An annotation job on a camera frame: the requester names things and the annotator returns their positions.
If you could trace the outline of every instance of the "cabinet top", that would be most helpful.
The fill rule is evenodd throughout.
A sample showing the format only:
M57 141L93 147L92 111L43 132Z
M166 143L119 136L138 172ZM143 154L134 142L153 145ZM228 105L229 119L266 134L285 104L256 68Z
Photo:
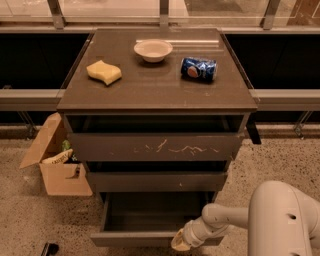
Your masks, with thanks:
M173 51L160 63L147 63L134 52L146 39L163 39ZM186 57L216 60L211 83L181 75ZM120 68L122 78L107 87L89 77L86 67L102 60ZM213 111L257 109L226 44L216 29L99 29L95 32L64 96L59 112Z

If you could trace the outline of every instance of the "pepsi can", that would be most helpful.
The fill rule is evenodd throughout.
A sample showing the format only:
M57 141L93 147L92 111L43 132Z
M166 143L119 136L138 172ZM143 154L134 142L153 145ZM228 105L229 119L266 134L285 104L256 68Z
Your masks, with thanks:
M217 62L216 60L193 57L183 58L181 62L181 74L210 82L216 77Z

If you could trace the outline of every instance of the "blue soda can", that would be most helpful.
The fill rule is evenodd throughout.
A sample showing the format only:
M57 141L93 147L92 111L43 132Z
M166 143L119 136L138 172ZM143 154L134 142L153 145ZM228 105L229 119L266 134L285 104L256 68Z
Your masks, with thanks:
M193 57L183 58L181 62L181 74L210 82L217 75L217 62L216 60Z

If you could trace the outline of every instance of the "yellow sponge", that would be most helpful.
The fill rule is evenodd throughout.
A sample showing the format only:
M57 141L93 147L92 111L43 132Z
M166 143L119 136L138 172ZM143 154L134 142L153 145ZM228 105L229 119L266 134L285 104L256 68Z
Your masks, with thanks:
M122 77L120 68L104 63L102 60L87 67L88 75L103 81L107 86Z

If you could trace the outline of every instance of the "wooden cabinet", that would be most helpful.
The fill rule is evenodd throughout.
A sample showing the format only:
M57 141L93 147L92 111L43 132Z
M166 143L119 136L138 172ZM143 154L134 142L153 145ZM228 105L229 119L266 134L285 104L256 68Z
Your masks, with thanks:
M133 46L150 38L170 41L173 52L160 63L143 61ZM190 56L215 59L216 80L181 77ZM90 79L86 67L98 60L118 66L122 78L110 87ZM58 105L105 204L94 243L170 246L223 189L256 109L215 29L97 30Z

